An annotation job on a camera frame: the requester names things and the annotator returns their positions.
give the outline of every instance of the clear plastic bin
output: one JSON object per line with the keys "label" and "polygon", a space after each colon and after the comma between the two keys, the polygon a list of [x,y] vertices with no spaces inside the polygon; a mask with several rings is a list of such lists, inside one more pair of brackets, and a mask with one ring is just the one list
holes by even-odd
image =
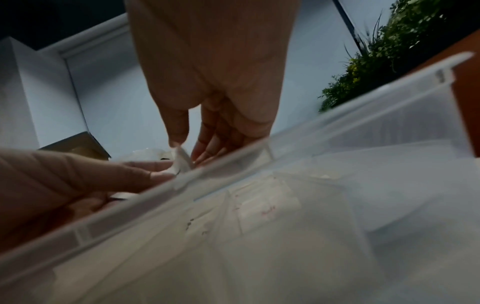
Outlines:
{"label": "clear plastic bin", "polygon": [[467,303],[459,54],[4,255],[6,303]]}

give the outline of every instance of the ceiling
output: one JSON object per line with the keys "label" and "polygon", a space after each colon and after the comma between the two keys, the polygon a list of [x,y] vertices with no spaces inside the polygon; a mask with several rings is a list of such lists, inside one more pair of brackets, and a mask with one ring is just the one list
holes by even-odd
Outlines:
{"label": "ceiling", "polygon": [[0,0],[0,40],[38,50],[123,13],[123,0]]}

